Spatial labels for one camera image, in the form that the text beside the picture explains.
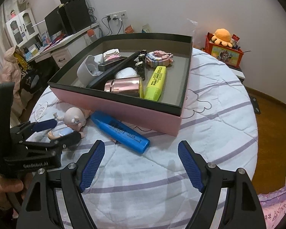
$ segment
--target power outlet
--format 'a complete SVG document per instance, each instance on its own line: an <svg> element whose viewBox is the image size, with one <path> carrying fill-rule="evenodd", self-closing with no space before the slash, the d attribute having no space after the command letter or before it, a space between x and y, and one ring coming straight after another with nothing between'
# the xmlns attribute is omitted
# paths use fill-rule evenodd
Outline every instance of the power outlet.
<svg viewBox="0 0 286 229"><path fill-rule="evenodd" d="M111 19L113 19L114 17L117 17L118 19L121 19L122 15L124 15L123 19L127 18L126 11L121 11L121 12L115 12L115 13L112 13L112 14L107 14L106 16L109 16L109 15L110 15Z"/></svg>

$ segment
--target blue marker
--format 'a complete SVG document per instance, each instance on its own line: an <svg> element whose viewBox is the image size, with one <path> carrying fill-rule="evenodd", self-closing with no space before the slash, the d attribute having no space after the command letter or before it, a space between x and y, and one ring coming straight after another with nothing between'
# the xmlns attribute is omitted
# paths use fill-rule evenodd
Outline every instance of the blue marker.
<svg viewBox="0 0 286 229"><path fill-rule="evenodd" d="M147 138L110 115L95 111L90 118L102 131L138 153L142 154L150 144Z"/></svg>

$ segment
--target pink coat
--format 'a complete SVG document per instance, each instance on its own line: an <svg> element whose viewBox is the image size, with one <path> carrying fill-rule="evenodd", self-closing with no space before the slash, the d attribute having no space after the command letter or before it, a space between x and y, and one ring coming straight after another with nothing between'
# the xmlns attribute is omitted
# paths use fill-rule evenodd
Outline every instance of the pink coat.
<svg viewBox="0 0 286 229"><path fill-rule="evenodd" d="M16 46L8 49L6 53L4 54L2 81L15 82L14 102L18 103L20 106L23 107L23 104L21 102L20 95L19 95L21 71L18 65L18 59L14 57L15 50L16 50Z"/></svg>

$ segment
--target screw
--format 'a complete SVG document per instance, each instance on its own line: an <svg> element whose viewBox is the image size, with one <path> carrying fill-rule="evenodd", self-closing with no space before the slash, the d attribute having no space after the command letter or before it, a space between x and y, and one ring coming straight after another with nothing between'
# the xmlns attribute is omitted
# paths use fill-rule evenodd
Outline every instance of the screw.
<svg viewBox="0 0 286 229"><path fill-rule="evenodd" d="M208 167L211 168L211 169L214 169L216 167L216 164L208 163Z"/></svg>
<svg viewBox="0 0 286 229"><path fill-rule="evenodd" d="M69 169L74 169L76 167L76 163L70 163L68 164Z"/></svg>
<svg viewBox="0 0 286 229"><path fill-rule="evenodd" d="M37 173L39 174L39 175L41 175L41 174L43 174L44 173L44 168L41 168L41 169L39 169L38 171L37 171Z"/></svg>
<svg viewBox="0 0 286 229"><path fill-rule="evenodd" d="M242 174L242 175L246 173L246 171L245 171L243 168L239 168L238 171L239 171L239 173Z"/></svg>

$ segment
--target box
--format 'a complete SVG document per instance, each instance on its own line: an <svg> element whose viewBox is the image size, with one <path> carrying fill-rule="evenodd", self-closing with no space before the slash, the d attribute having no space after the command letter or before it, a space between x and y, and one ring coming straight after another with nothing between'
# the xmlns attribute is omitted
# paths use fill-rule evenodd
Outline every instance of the box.
<svg viewBox="0 0 286 229"><path fill-rule="evenodd" d="M219 61L226 63L227 65L239 68L240 61L242 60L244 54L242 50L234 50L223 45L216 45L212 42L212 37L212 33L208 33L208 35L206 35L206 45L204 51L217 58Z"/></svg>
<svg viewBox="0 0 286 229"><path fill-rule="evenodd" d="M121 56L129 57L140 50L163 50L174 54L168 67L159 101L108 93L101 89L83 87L77 69L88 55L98 55L118 48ZM61 101L92 111L103 111L118 120L176 136L181 124L181 113L191 65L192 38L165 33L133 33L106 36L86 47L49 81L53 93ZM147 86L154 69L146 68Z"/></svg>

